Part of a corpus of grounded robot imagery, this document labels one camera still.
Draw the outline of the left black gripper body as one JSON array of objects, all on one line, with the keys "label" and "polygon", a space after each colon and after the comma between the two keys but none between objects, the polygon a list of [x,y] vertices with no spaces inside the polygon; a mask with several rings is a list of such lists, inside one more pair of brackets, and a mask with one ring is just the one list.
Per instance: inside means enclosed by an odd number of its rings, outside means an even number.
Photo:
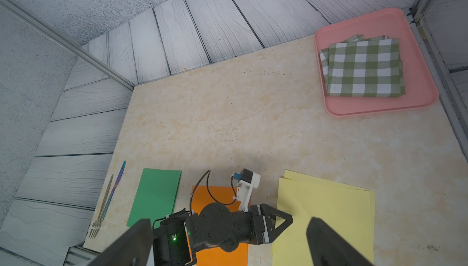
[{"label": "left black gripper body", "polygon": [[232,212],[225,205],[211,203],[200,214],[193,214],[186,228],[190,248],[195,252],[221,248],[230,253],[240,244],[264,244],[259,205],[248,207],[247,212]]}]

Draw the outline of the green paper sheet front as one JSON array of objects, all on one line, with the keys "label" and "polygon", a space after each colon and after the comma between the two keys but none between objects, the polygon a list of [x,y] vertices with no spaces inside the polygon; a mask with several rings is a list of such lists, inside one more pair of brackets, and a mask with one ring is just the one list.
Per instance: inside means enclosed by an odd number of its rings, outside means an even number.
[{"label": "green paper sheet front", "polygon": [[156,227],[159,219],[173,213],[182,172],[145,168],[136,191],[127,226],[149,219]]}]

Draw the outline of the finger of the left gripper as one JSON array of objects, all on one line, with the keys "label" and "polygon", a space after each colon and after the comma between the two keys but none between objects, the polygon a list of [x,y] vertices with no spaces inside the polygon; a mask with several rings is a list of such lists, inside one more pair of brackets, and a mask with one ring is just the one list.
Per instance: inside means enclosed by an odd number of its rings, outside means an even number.
[{"label": "finger of the left gripper", "polygon": [[293,224],[293,217],[291,214],[267,204],[260,205],[260,216],[264,228],[264,244],[273,243],[281,233]]}]

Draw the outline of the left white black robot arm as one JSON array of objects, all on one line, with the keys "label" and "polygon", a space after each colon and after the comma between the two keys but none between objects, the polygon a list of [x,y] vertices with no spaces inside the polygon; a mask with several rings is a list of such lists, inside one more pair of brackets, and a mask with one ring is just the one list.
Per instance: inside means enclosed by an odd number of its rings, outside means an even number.
[{"label": "left white black robot arm", "polygon": [[192,266],[196,254],[211,248],[231,253],[241,244],[273,243],[293,224],[291,214],[267,204],[232,212],[221,203],[211,203],[200,214],[182,210],[166,216],[153,230],[156,266]]}]

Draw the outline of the orange paper sheet back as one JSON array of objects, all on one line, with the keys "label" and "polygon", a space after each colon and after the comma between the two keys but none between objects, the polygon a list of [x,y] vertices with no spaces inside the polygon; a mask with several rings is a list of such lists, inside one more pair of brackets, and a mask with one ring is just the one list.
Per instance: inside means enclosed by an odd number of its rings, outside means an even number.
[{"label": "orange paper sheet back", "polygon": [[264,241],[257,223],[262,219],[258,209],[240,209],[231,187],[193,187],[192,209],[195,214],[187,222],[190,249],[197,266],[246,266],[248,245]]}]

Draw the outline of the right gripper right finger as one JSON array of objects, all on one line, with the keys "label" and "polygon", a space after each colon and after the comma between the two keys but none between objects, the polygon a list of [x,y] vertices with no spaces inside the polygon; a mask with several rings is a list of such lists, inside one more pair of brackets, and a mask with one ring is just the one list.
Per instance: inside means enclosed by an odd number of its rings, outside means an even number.
[{"label": "right gripper right finger", "polygon": [[372,266],[321,218],[310,220],[307,241],[314,266]]}]

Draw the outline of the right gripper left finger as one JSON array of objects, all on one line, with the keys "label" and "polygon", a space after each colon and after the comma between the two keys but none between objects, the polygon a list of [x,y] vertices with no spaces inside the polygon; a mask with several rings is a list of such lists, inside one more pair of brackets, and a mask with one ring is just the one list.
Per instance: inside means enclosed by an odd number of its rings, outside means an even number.
[{"label": "right gripper left finger", "polygon": [[149,219],[141,219],[88,265],[145,266],[153,240],[152,223]]}]

